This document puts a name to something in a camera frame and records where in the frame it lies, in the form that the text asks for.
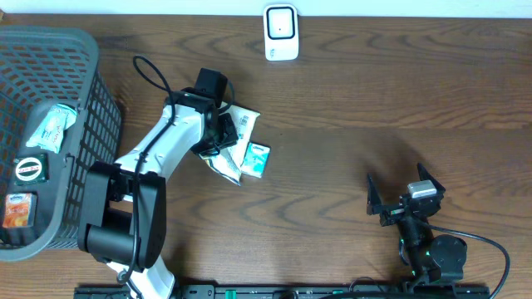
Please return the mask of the white snack bag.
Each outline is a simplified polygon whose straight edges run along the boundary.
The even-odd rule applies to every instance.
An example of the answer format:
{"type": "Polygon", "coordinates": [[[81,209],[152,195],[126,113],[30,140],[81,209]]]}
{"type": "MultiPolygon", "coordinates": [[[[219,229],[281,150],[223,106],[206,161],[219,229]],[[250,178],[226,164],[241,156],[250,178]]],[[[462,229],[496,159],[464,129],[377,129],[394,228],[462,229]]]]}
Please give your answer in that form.
{"type": "Polygon", "coordinates": [[[260,114],[253,110],[233,105],[229,114],[235,124],[237,143],[222,149],[214,156],[201,155],[200,158],[217,174],[240,186],[241,165],[249,144],[254,124],[260,114]]]}

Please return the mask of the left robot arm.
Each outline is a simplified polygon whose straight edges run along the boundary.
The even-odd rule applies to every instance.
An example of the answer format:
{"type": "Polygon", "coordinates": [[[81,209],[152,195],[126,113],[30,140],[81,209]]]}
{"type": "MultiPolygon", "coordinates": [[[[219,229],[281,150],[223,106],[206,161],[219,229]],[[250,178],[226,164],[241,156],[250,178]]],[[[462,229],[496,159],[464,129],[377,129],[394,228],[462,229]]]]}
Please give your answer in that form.
{"type": "Polygon", "coordinates": [[[166,185],[184,156],[218,154],[238,139],[224,89],[172,91],[160,119],[114,162],[96,161],[86,176],[77,246],[106,264],[138,298],[169,298],[175,275],[161,251],[166,185]]]}

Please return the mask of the teal tissue pack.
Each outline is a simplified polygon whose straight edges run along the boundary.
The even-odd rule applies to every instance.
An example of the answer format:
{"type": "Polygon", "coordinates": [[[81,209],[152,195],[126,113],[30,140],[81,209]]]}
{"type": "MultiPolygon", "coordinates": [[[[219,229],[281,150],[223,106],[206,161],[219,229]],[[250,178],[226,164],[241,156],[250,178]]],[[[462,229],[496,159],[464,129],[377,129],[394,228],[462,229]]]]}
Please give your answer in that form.
{"type": "Polygon", "coordinates": [[[271,149],[266,145],[250,142],[241,164],[241,172],[255,178],[262,178],[271,149]]]}

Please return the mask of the orange tissue pack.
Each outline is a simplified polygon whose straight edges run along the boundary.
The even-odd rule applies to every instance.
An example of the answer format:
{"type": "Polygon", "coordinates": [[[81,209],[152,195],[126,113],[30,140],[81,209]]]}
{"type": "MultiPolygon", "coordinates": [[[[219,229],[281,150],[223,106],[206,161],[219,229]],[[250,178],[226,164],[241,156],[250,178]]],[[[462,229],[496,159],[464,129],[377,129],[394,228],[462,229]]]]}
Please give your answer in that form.
{"type": "Polygon", "coordinates": [[[4,202],[3,228],[29,228],[34,224],[37,196],[33,193],[8,194],[4,202]]]}

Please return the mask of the dark green round-logo packet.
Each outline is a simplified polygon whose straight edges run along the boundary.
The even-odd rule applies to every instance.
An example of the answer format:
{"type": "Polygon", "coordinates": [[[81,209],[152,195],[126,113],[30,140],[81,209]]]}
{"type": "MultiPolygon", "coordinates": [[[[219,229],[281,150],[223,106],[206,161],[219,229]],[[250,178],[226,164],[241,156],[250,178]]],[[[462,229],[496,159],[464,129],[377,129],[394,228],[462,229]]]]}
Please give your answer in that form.
{"type": "Polygon", "coordinates": [[[46,154],[17,157],[14,161],[15,185],[45,183],[49,180],[46,154]]]}

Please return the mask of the mint wet wipes pack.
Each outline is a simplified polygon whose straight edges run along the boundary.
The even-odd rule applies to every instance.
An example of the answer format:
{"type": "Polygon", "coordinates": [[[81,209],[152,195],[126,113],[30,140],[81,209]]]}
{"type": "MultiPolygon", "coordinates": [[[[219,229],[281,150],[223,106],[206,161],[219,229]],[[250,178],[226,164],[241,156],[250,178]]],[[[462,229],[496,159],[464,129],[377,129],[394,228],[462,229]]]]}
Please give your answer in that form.
{"type": "Polygon", "coordinates": [[[64,132],[76,123],[76,118],[77,112],[69,105],[53,105],[26,142],[26,147],[39,147],[58,154],[62,147],[64,132]]]}

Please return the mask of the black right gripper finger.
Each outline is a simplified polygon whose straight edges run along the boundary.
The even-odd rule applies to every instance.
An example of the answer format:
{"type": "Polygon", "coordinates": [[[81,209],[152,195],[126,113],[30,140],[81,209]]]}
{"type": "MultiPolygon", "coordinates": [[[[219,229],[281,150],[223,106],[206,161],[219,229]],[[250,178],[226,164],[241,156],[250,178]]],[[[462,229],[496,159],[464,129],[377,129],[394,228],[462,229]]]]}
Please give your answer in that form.
{"type": "Polygon", "coordinates": [[[422,163],[418,163],[416,167],[420,181],[430,180],[435,186],[437,193],[443,194],[446,191],[445,187],[428,172],[422,163]]]}
{"type": "Polygon", "coordinates": [[[382,211],[382,201],[372,176],[367,174],[367,214],[379,214],[382,211]]]}

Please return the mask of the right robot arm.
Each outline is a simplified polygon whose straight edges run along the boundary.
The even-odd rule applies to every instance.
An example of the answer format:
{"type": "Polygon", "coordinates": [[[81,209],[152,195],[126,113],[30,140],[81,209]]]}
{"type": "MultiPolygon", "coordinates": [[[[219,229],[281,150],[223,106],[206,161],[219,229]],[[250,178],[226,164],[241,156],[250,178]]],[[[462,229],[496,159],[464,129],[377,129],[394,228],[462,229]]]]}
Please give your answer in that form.
{"type": "Polygon", "coordinates": [[[400,257],[410,266],[413,279],[404,284],[408,291],[416,287],[453,285],[464,277],[466,242],[449,234],[435,236],[428,218],[441,209],[446,189],[417,165],[419,180],[407,185],[399,202],[384,204],[371,176],[367,176],[367,214],[377,214],[380,225],[397,226],[401,236],[400,257]]]}

